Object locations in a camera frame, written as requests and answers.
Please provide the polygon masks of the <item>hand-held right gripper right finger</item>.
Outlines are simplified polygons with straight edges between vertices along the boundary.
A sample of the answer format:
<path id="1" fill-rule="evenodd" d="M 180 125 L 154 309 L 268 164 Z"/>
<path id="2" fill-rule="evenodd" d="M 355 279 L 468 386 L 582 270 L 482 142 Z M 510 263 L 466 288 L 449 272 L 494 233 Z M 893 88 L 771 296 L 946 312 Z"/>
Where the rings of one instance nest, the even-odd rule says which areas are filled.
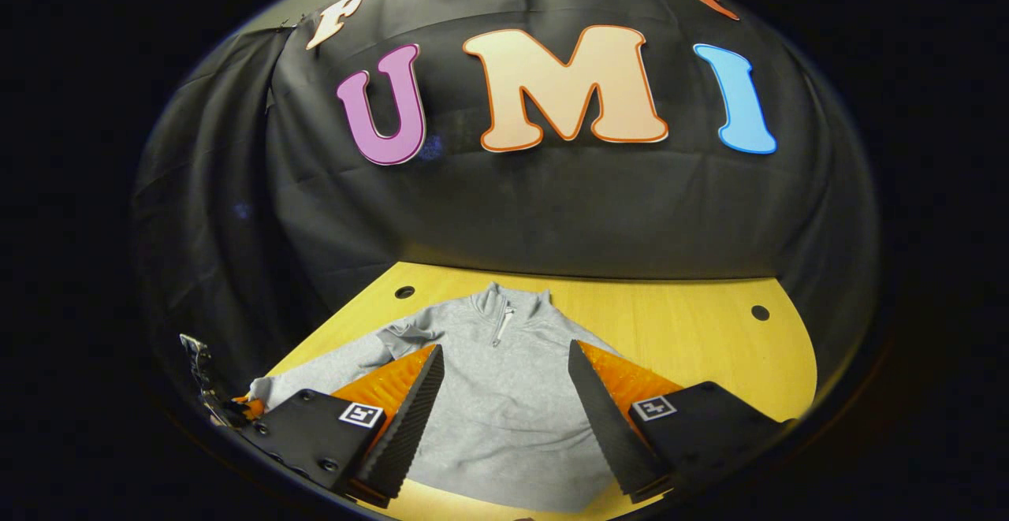
<path id="1" fill-rule="evenodd" d="M 687 498 L 745 467 L 787 428 L 717 382 L 681 387 L 584 341 L 567 370 L 621 493 Z"/>

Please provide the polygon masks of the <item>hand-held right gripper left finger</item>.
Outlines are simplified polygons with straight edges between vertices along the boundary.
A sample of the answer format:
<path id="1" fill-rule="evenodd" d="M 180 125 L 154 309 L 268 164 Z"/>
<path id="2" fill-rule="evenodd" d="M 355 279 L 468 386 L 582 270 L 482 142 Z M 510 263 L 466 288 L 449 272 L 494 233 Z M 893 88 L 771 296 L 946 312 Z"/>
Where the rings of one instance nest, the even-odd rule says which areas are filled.
<path id="1" fill-rule="evenodd" d="M 411 468 L 445 376 L 432 344 L 331 394 L 300 389 L 246 413 L 245 441 L 335 495 L 388 507 Z"/>

